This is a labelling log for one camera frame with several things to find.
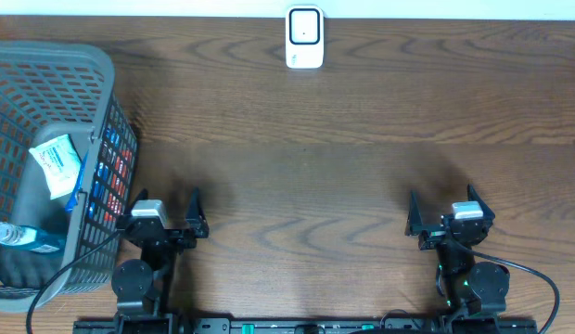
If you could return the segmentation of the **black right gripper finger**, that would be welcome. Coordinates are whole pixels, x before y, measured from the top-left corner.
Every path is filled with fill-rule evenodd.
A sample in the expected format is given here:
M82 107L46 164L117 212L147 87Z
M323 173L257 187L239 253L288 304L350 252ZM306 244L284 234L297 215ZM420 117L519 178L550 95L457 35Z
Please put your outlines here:
M471 184L467 185L466 191L467 191L468 200L469 201L476 201L479 204L479 206L483 212L483 218L484 219L494 219L495 218L495 213L485 203L485 201L478 194L477 190Z
M418 207L417 198L415 192L411 191L405 234L418 235L421 233L422 227L423 227L423 220L421 217L421 212Z

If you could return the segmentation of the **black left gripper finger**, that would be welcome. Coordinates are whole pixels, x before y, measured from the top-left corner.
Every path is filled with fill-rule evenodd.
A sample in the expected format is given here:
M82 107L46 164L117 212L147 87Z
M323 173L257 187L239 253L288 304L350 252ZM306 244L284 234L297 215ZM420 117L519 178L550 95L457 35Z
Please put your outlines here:
M130 204L128 205L129 209L132 209L134 207L134 205L141 200L145 200L148 199L148 191L146 188L142 189L136 196L135 198L130 202Z
M191 227L204 227L207 224L205 213L201 207L200 191L197 187L191 192L185 221Z

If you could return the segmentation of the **red Nescafe stick sachet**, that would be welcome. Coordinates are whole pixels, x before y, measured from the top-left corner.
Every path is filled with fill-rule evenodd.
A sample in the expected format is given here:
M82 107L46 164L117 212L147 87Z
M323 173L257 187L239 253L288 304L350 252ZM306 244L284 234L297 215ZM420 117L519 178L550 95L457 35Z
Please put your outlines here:
M121 152L110 152L109 160L103 165L105 177L106 206L109 210L107 221L114 222L124 211L130 181L130 162L132 153L125 149Z

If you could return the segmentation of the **blue Oreo cookie pack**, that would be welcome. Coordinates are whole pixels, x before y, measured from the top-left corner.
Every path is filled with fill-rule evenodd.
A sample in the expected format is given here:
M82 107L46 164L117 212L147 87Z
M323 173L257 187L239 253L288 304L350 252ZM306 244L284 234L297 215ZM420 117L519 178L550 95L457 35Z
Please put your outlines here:
M80 170L78 172L78 177L76 179L76 182L74 184L74 188L70 194L69 200L64 208L65 212L67 213L71 213L74 208L78 205L79 200L79 193L82 189L82 185L83 185L83 176L84 176L84 172L85 172L85 167L87 164L87 158L88 158L88 153L86 153L82 159L81 162L81 167Z

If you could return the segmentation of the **white teal wet wipes pack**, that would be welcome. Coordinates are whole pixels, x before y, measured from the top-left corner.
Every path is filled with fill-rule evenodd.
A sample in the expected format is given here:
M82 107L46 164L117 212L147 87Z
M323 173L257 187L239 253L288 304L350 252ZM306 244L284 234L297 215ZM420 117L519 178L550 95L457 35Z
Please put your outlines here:
M29 152L41 166L50 199L69 195L78 177L81 160L69 135L61 135L30 148Z

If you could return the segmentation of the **teal mouthwash bottle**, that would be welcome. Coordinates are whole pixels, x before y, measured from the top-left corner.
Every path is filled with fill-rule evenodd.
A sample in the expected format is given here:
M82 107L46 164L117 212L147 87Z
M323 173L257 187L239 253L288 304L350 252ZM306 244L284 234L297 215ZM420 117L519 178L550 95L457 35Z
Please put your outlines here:
M66 238L33 226L0 222L0 245L21 251L52 254L65 249Z

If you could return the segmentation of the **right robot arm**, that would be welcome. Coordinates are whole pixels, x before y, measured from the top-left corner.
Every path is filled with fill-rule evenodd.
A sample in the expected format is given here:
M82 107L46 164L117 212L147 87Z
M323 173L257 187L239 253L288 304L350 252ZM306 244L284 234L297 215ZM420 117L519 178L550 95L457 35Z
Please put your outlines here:
M437 291L450 307L438 319L439 331L469 333L484 327L498 333L496 317L506 309L510 275L503 265L475 260L472 248L488 236L495 214L473 186L466 192L467 200L454 203L437 223L424 221L412 193L405 234L418 238L420 250L437 252Z

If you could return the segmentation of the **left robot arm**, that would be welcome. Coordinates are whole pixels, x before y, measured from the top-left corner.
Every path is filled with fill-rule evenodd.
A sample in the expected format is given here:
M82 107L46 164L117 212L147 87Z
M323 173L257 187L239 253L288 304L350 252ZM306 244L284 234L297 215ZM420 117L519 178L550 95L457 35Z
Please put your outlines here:
M114 315L116 334L190 333L189 320L168 308L176 259L194 249L210 229L201 207L200 194L190 195L181 228L166 226L168 215L159 199L149 199L144 189L131 207L118 218L116 231L141 250L138 259L118 265L112 274L111 287L117 296Z

